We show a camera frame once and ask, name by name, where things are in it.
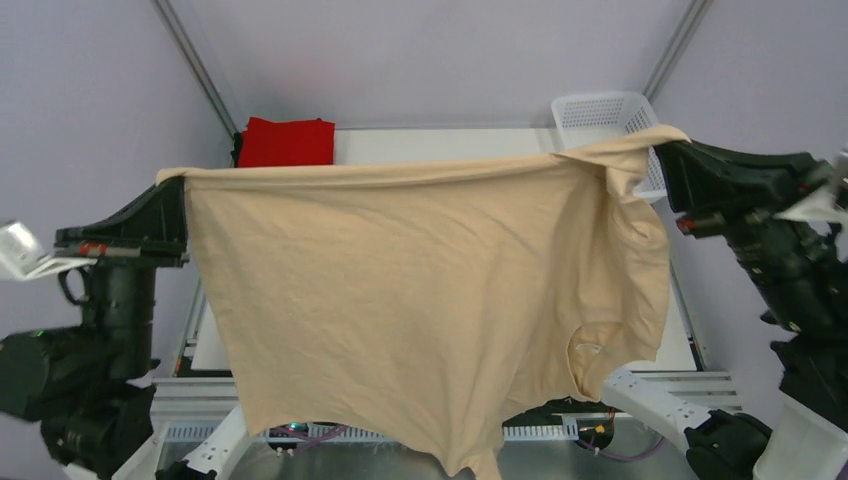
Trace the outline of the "beige t shirt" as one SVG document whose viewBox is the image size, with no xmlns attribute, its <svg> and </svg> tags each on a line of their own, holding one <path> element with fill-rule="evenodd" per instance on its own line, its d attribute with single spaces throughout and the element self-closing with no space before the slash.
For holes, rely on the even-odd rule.
<svg viewBox="0 0 848 480">
<path fill-rule="evenodd" d="M 496 479 L 505 420 L 661 347 L 669 241 L 633 189 L 660 125 L 561 153 L 161 170 L 247 430 L 325 421 Z"/>
</svg>

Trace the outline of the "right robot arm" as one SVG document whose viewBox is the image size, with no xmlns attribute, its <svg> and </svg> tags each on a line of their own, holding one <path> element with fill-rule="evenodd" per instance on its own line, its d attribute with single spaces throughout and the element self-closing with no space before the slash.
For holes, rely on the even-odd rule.
<svg viewBox="0 0 848 480">
<path fill-rule="evenodd" d="M 700 479 L 847 475 L 847 155 L 758 155 L 696 141 L 658 145 L 679 233 L 727 244 L 742 275 L 696 281 L 675 251 L 706 361 L 741 398 L 731 413 L 618 370 L 576 377 L 574 403 L 630 414 L 674 445 Z"/>
</svg>

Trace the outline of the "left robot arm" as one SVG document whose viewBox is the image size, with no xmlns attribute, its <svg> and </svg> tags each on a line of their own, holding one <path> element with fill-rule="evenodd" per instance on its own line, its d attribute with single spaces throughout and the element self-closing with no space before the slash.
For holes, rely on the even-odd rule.
<svg viewBox="0 0 848 480">
<path fill-rule="evenodd" d="M 19 221 L 1 227 L 1 276 L 54 276 L 77 325 L 1 341 L 1 410 L 40 427 L 51 457 L 111 479 L 152 437 L 156 274 L 188 260 L 184 181 L 153 185 L 108 218 L 60 229 L 52 250 Z"/>
</svg>

